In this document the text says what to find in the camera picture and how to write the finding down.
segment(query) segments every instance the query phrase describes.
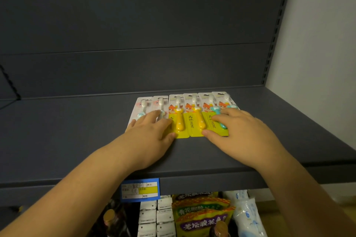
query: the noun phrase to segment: yellow toothbrush handle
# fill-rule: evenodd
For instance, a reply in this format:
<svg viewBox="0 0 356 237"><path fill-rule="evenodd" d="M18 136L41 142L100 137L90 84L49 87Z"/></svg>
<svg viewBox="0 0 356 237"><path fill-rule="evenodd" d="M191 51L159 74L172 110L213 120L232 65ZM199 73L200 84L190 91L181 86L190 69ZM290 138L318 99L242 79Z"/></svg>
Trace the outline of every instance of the yellow toothbrush handle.
<svg viewBox="0 0 356 237"><path fill-rule="evenodd" d="M175 109L175 112L177 114L177 122L176 122L176 129L178 131L183 131L185 130L184 122L183 122L183 115L182 115L182 109Z"/></svg>
<svg viewBox="0 0 356 237"><path fill-rule="evenodd" d="M198 121L198 126L200 129L206 129L207 128L207 124L204 121L204 118L202 117L202 112L201 109L195 109L195 113L197 116L197 121Z"/></svg>

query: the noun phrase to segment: blue price tag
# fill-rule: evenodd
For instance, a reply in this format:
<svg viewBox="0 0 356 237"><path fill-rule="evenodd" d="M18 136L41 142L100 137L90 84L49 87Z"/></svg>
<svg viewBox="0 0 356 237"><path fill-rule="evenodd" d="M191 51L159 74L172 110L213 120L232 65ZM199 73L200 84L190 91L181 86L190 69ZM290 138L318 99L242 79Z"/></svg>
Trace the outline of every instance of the blue price tag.
<svg viewBox="0 0 356 237"><path fill-rule="evenodd" d="M120 185L120 196L122 203L158 200L161 198L159 178L125 180Z"/></svg>

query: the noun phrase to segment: metal shelf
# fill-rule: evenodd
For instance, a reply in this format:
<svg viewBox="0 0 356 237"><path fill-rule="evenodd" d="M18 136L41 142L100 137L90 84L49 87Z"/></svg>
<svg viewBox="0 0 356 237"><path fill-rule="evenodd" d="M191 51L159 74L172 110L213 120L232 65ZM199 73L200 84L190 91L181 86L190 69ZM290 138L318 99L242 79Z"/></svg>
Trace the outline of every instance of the metal shelf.
<svg viewBox="0 0 356 237"><path fill-rule="evenodd" d="M225 90L241 109L265 122L318 182L356 181L356 150L280 97L265 87ZM0 205L31 204L40 198L125 131L141 95L29 99L0 111L0 170L6 173L0 176ZM255 170L204 137L176 140L160 161L129 176L136 178L160 178L161 194L266 187Z"/></svg>

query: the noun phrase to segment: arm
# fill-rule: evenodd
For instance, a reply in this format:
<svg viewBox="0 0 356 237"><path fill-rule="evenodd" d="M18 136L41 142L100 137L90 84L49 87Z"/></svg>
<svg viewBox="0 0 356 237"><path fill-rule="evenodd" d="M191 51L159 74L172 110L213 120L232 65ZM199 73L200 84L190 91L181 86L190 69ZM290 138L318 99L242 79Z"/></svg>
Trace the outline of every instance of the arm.
<svg viewBox="0 0 356 237"><path fill-rule="evenodd" d="M162 138L171 119L155 123L160 112L133 120L123 135L87 157L0 237L86 235L120 183L153 164L171 145L175 133Z"/></svg>
<svg viewBox="0 0 356 237"><path fill-rule="evenodd" d="M255 168L266 181L293 236L352 236L356 224L284 149L259 119L237 109L212 117L229 129L229 137L203 131L234 159Z"/></svg>

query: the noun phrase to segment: hand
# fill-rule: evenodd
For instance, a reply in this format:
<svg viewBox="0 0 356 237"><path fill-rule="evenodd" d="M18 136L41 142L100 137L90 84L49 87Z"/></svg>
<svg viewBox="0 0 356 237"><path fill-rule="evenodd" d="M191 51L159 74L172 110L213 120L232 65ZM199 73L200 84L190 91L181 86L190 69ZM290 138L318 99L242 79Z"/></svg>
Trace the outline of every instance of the hand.
<svg viewBox="0 0 356 237"><path fill-rule="evenodd" d="M176 137L174 132L163 137L172 120L156 122L160 113L160 110L152 111L137 121L133 119L125 133L109 144L120 148L120 155L125 156L132 172L145 169L160 159Z"/></svg>
<svg viewBox="0 0 356 237"><path fill-rule="evenodd" d="M211 119L223 123L229 136L222 137L211 130L203 130L202 134L232 158L260 171L289 155L260 119L234 108L222 109L221 113Z"/></svg>

